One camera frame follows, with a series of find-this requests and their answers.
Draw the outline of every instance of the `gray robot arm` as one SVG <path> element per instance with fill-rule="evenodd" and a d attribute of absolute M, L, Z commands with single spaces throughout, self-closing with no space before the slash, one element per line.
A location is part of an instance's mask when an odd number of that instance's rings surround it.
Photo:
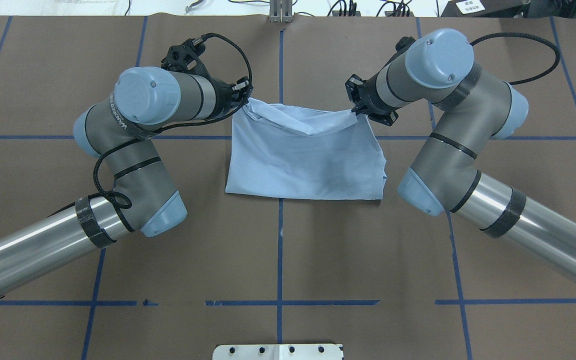
<path fill-rule="evenodd" d="M 210 35 L 171 47 L 162 68 L 124 71 L 114 92 L 77 119 L 75 141 L 89 155 L 105 159 L 114 174 L 114 187 L 84 196 L 0 239 L 0 298 L 130 232 L 141 230 L 154 237 L 186 218 L 179 191 L 151 137 L 170 123 L 223 119 L 230 109 L 240 109 L 252 91 L 248 77 L 226 84 L 206 71 L 199 55 Z"/>
<path fill-rule="evenodd" d="M 426 214 L 450 210 L 490 237 L 504 237 L 576 282 L 576 223 L 473 167 L 489 139 L 521 126 L 528 101 L 474 62 L 466 37 L 436 30 L 405 38 L 375 76 L 346 82 L 353 111 L 392 125 L 396 110 L 420 99 L 444 111 L 398 186 Z"/>

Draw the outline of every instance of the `folded cloth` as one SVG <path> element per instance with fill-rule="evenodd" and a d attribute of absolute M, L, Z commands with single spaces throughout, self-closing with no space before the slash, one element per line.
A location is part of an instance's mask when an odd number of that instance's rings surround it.
<path fill-rule="evenodd" d="M 250 98 L 232 118 L 226 193 L 270 198 L 384 198 L 386 158 L 368 119 Z"/>

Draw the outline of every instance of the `blue plastic cover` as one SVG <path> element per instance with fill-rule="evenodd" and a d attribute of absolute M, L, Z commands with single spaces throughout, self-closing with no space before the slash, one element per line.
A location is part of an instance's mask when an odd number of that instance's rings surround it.
<path fill-rule="evenodd" d="M 177 111 L 181 89 L 175 77 L 162 68 L 133 67 L 119 75 L 114 102 L 122 116 L 133 123 L 157 125 Z"/>
<path fill-rule="evenodd" d="M 188 211 L 179 191 L 176 191 L 141 228 L 141 232 L 149 238 L 154 237 L 181 224 L 186 216 Z"/>
<path fill-rule="evenodd" d="M 101 157 L 101 153 L 98 153 L 94 148 L 92 148 L 88 136 L 86 135 L 86 117 L 88 116 L 90 109 L 92 109 L 92 106 L 77 118 L 75 125 L 72 127 L 72 133 L 75 136 L 75 142 L 83 151 L 91 157 L 98 158 Z"/>
<path fill-rule="evenodd" d="M 410 45 L 404 61 L 408 75 L 419 85 L 444 89 L 459 84 L 470 73 L 475 54 L 466 35 L 439 29 Z"/>
<path fill-rule="evenodd" d="M 512 85 L 508 84 L 510 88 L 510 112 L 508 118 L 501 129 L 496 132 L 490 139 L 505 139 L 512 135 L 521 125 L 524 125 L 526 117 L 528 116 L 528 100 Z"/>
<path fill-rule="evenodd" d="M 397 192 L 410 205 L 426 214 L 436 217 L 444 211 L 444 207 L 435 194 L 412 168 L 406 170 L 406 175 L 397 187 Z"/>

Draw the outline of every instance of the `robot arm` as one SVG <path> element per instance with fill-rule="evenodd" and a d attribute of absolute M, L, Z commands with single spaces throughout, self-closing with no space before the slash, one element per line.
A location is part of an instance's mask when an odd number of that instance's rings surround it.
<path fill-rule="evenodd" d="M 576 282 L 576 223 L 473 167 L 489 139 L 523 124 L 528 101 L 474 62 L 461 32 L 403 38 L 381 71 L 366 81 L 352 75 L 346 88 L 353 111 L 389 126 L 397 109 L 420 99 L 444 111 L 398 186 L 402 198 L 426 214 L 450 210 Z"/>
<path fill-rule="evenodd" d="M 141 230 L 154 237 L 186 218 L 179 191 L 151 137 L 170 123 L 224 119 L 230 109 L 245 105 L 252 91 L 248 77 L 226 84 L 210 76 L 199 60 L 204 41 L 210 37 L 234 45 L 221 35 L 206 34 L 173 46 L 162 60 L 162 68 L 124 71 L 114 92 L 77 119 L 75 141 L 89 155 L 106 160 L 114 174 L 114 187 L 103 191 L 95 177 L 101 189 L 97 196 L 84 196 L 0 239 L 0 298 L 130 232 Z M 100 164 L 98 161 L 95 173 Z"/>

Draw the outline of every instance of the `white label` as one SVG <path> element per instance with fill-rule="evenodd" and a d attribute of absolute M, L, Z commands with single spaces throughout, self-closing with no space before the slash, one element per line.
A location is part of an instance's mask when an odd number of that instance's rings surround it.
<path fill-rule="evenodd" d="M 462 14 L 470 14 L 486 10 L 486 7 L 482 5 L 480 0 L 466 0 L 457 2 L 457 7 Z"/>

